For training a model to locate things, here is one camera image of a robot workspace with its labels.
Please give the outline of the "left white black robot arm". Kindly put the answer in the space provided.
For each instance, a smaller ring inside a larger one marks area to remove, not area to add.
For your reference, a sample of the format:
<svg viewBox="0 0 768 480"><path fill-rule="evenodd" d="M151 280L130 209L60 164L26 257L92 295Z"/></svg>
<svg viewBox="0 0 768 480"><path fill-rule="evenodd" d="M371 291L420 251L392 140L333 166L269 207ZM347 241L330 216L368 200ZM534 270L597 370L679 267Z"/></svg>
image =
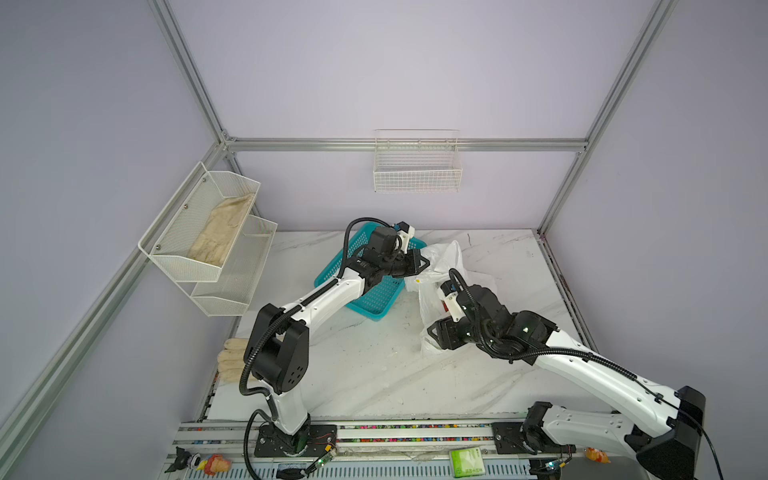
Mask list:
<svg viewBox="0 0 768 480"><path fill-rule="evenodd" d="M242 396L264 396L269 412L260 415L280 434L294 441L310 425L298 386L308 370L312 331L385 278L422 273L429 261L410 246L414 236L415 228L406 222L355 219L344 232L338 269L331 278L296 301L280 307L267 304L258 311L238 390Z"/></svg>

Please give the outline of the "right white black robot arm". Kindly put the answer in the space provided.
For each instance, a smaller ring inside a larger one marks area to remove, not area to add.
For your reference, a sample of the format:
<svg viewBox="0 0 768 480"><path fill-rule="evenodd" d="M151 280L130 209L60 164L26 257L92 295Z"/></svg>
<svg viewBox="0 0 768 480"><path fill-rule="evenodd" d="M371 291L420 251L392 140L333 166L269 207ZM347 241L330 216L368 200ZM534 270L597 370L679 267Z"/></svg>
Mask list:
<svg viewBox="0 0 768 480"><path fill-rule="evenodd" d="M535 312L509 311L486 287L445 281L436 295L445 315L427 333L440 349L473 344L493 359L555 373L611 407L602 414L535 402L519 429L527 452L583 446L629 456L657 479L694 478L706 406L701 392L654 383Z"/></svg>

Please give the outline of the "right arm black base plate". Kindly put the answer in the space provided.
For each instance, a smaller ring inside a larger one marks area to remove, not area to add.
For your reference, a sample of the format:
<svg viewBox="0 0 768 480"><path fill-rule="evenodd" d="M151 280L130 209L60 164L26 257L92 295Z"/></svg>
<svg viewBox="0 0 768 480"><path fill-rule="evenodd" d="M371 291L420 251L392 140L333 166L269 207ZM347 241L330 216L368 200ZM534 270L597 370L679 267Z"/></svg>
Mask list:
<svg viewBox="0 0 768 480"><path fill-rule="evenodd" d="M539 426L525 422L494 422L491 424L498 454L561 454L576 452L574 445L558 444Z"/></svg>

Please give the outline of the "white plastic bag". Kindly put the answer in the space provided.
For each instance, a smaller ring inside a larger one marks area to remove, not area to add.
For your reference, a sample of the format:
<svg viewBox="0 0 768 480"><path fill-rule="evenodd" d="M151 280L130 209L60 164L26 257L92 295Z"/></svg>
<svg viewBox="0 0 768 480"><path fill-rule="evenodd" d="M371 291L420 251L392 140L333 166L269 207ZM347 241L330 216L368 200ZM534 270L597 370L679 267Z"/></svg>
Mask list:
<svg viewBox="0 0 768 480"><path fill-rule="evenodd" d="M469 286L478 284L495 290L497 285L491 275L468 270L464 266L462 248L457 240L448 243L431 244L420 250L421 256L430 265L419 275L405 279L408 292L418 295L419 315L422 321L420 333L421 353L425 357L442 356L447 350L438 348L438 344L427 333L427 328L435 321L450 314L445 310L440 287L450 280L449 270L456 269Z"/></svg>

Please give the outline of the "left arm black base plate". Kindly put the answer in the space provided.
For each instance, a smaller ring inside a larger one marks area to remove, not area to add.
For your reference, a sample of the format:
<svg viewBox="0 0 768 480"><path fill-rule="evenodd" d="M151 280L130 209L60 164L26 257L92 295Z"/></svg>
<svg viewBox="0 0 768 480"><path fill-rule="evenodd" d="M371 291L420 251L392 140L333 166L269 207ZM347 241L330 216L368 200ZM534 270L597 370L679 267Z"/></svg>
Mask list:
<svg viewBox="0 0 768 480"><path fill-rule="evenodd" d="M309 424L288 435L271 424L264 424L258 429L252 453L257 458L315 458L336 444L337 432L336 425Z"/></svg>

